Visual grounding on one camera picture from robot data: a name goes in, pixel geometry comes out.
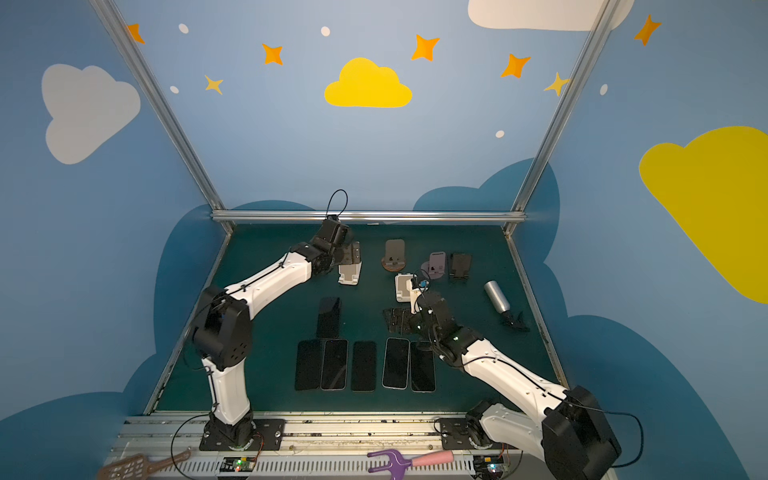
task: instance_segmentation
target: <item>yellow star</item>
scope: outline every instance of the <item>yellow star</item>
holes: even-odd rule
[[[205,79],[208,80],[208,86],[205,87],[206,90],[215,90],[219,92],[219,95],[221,95],[221,90],[219,90],[219,83],[221,83],[223,80],[219,81],[213,81],[210,78],[208,78],[208,75],[205,76]]]
[[[640,30],[640,32],[634,36],[635,40],[642,40],[643,46],[648,45],[648,39],[650,39],[650,35],[654,33],[654,31],[661,26],[661,22],[656,23],[653,20],[650,19],[650,15],[648,15],[648,19],[645,21],[645,25],[643,25],[643,29]]]
[[[280,60],[280,50],[283,50],[283,47],[267,47],[265,44],[261,44],[261,46],[264,47],[264,51],[266,52],[266,60],[264,60],[264,64],[268,63],[276,63],[278,65],[282,65],[283,61]]]
[[[520,78],[520,75],[523,74],[523,67],[530,59],[531,57],[517,58],[510,54],[509,65],[507,65],[507,69],[504,70],[504,73],[502,73],[502,78],[506,77],[507,75],[514,75],[515,77]]]
[[[139,43],[144,43],[144,39],[139,35],[139,24],[128,25],[128,31],[131,33],[131,37]]]
[[[432,40],[425,40],[424,38],[416,36],[416,51],[413,52],[413,56],[411,57],[411,60],[416,60],[417,58],[426,58],[429,61],[432,61],[432,49],[437,45],[437,42],[440,41],[439,38],[433,38]]]
[[[565,80],[560,78],[560,72],[556,72],[554,74],[554,83],[544,89],[544,91],[547,90],[554,90],[557,92],[558,97],[560,96],[560,90],[563,88],[563,85],[567,84],[569,81],[571,81],[570,78],[566,78]]]

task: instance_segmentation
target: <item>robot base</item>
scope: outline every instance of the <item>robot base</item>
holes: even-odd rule
[[[205,424],[200,450],[213,452],[257,452],[280,450],[283,442],[282,419],[254,419],[249,412],[235,425],[227,425],[214,414]]]

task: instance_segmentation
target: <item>black mounting plate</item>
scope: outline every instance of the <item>black mounting plate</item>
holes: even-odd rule
[[[477,449],[477,447],[469,441],[467,419],[437,419],[437,423],[440,425],[440,440],[442,441],[443,450]],[[501,443],[495,442],[488,447],[487,450],[499,450],[501,447]]]
[[[285,424],[286,421],[283,419],[253,419],[253,442],[244,450],[231,449],[229,446],[231,441],[226,436],[217,429],[206,429],[210,434],[200,440],[200,450],[208,452],[258,452],[259,448],[262,451],[280,450]],[[264,447],[261,447],[259,435],[264,439]]]

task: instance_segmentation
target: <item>phone screen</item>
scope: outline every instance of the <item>phone screen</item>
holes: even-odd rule
[[[313,390],[320,387],[320,355],[323,345],[319,340],[299,342],[296,353],[296,390]]]
[[[435,391],[435,357],[429,342],[411,342],[411,390]]]
[[[352,347],[352,391],[376,390],[376,342],[355,342]]]
[[[323,390],[343,390],[346,387],[346,340],[327,340],[323,356]]]
[[[386,340],[382,384],[388,389],[404,390],[408,386],[408,344],[407,339]]]

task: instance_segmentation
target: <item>pink handle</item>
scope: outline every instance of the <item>pink handle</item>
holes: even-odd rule
[[[440,452],[428,453],[420,457],[411,458],[411,462],[411,466],[414,467],[451,463],[453,462],[453,452],[451,450],[441,450]]]

